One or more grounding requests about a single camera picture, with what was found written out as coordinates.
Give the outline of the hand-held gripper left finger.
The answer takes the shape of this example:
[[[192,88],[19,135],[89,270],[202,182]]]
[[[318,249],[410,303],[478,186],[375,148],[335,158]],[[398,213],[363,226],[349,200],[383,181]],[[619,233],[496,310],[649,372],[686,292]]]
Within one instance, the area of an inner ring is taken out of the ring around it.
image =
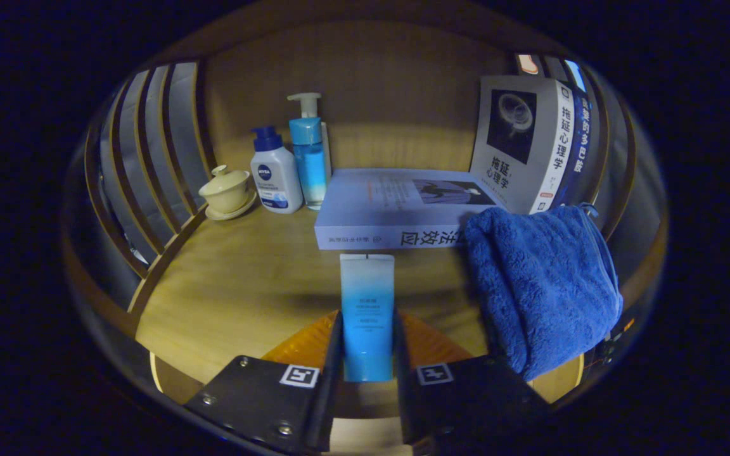
[[[343,352],[343,318],[336,313],[322,369],[238,355],[184,406],[254,454],[327,452]]]

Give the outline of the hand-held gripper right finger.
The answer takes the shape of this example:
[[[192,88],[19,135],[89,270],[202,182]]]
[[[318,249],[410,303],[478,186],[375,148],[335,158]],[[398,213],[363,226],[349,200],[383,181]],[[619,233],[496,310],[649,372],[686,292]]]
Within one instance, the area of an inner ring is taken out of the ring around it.
[[[414,453],[498,453],[553,409],[499,357],[420,363],[418,330],[400,312],[393,341],[402,437]]]

